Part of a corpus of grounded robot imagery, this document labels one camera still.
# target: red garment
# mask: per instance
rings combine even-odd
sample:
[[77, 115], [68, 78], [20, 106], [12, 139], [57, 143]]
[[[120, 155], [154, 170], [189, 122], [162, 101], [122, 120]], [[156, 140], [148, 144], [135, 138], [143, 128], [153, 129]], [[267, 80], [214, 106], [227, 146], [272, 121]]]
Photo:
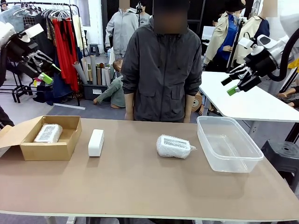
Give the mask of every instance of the red garment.
[[72, 66], [78, 57], [71, 21], [54, 19], [53, 24], [61, 76], [73, 91], [79, 91], [77, 71]]

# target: clear plastic container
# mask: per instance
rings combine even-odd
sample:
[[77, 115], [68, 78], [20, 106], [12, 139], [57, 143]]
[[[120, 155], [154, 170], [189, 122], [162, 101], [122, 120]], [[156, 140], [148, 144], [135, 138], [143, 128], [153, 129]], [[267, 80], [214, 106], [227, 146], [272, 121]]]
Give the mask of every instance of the clear plastic container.
[[250, 173], [263, 160], [263, 153], [232, 118], [197, 118], [197, 135], [214, 171]]

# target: gray plastic stool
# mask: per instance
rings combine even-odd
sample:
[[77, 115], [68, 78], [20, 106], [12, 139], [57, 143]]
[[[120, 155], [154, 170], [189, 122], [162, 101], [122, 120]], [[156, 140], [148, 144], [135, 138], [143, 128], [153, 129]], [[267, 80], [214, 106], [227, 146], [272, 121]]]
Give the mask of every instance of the gray plastic stool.
[[99, 50], [99, 46], [97, 44], [95, 44], [95, 43], [89, 44], [89, 55], [100, 56], [100, 50]]
[[262, 152], [295, 192], [299, 183], [299, 146], [294, 143], [266, 141]]

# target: container rim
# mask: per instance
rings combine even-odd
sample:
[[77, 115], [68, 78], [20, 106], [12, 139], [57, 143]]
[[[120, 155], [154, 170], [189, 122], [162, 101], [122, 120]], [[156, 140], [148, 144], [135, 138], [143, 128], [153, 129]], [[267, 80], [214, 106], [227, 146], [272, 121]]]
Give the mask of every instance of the container rim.
[[219, 155], [217, 154], [210, 142], [207, 140], [206, 136], [204, 136], [204, 138], [207, 140], [208, 144], [209, 144], [209, 147], [210, 147], [210, 151], [211, 153], [218, 159], [223, 159], [223, 160], [247, 160], [247, 161], [261, 161], [263, 158], [264, 158], [264, 154], [262, 153], [262, 151], [260, 150], [260, 148], [256, 145], [256, 143], [252, 140], [252, 138], [245, 132], [245, 130], [241, 127], [241, 125], [233, 118], [229, 118], [229, 117], [210, 117], [210, 116], [199, 116], [197, 117], [196, 121], [197, 121], [197, 125], [198, 125], [198, 128], [203, 132], [203, 128], [200, 124], [200, 120], [207, 120], [207, 118], [209, 119], [214, 119], [214, 120], [227, 120], [227, 121], [230, 121], [232, 122], [238, 129], [239, 131], [242, 133], [242, 135], [244, 137], [249, 137], [248, 140], [250, 142], [250, 144], [252, 145], [252, 147], [254, 148], [254, 150], [258, 153], [259, 157], [255, 157], [255, 158], [252, 158], [252, 157], [241, 157], [241, 156], [238, 156], [238, 157], [231, 157], [231, 156], [224, 156], [224, 155]]

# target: dark gray jacket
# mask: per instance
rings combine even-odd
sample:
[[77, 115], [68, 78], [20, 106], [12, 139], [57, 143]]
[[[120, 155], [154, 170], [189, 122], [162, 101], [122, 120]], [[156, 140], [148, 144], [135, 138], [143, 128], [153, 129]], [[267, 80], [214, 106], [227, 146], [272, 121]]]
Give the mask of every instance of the dark gray jacket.
[[195, 96], [201, 84], [200, 39], [190, 29], [157, 35], [151, 18], [131, 37], [121, 73], [124, 93], [135, 93], [135, 120], [181, 122], [185, 95]]

